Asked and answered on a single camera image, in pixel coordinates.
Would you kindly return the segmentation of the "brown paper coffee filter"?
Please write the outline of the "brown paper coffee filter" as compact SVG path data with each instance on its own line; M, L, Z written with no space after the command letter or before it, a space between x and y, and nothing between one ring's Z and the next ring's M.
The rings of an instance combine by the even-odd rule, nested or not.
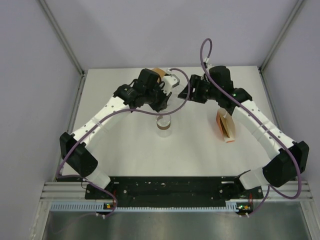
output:
M166 75L166 72L161 68L155 67L155 68L152 68L151 70L157 73L160 78L163 78Z

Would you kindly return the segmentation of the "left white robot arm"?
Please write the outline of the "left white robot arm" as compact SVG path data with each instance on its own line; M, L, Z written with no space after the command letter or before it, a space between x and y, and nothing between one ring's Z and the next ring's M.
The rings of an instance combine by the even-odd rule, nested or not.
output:
M61 165L70 166L81 178L96 186L98 195L109 198L114 187L93 155L97 143L116 123L132 112L139 112L143 105L149 105L157 113L164 111L179 84L179 79L170 71L142 69L138 78L119 86L87 123L72 133L65 132L60 136Z

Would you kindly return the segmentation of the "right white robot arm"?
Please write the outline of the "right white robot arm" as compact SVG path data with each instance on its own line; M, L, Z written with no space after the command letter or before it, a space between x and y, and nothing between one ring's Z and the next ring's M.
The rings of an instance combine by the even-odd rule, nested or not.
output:
M285 135L262 113L247 91L234 87L226 66L206 69L202 76L191 75L190 86L186 86L178 97L201 104L216 101L252 134L267 153L270 159L267 165L236 178L233 192L237 197L245 198L255 187L270 185L279 188L294 178L301 181L309 146Z

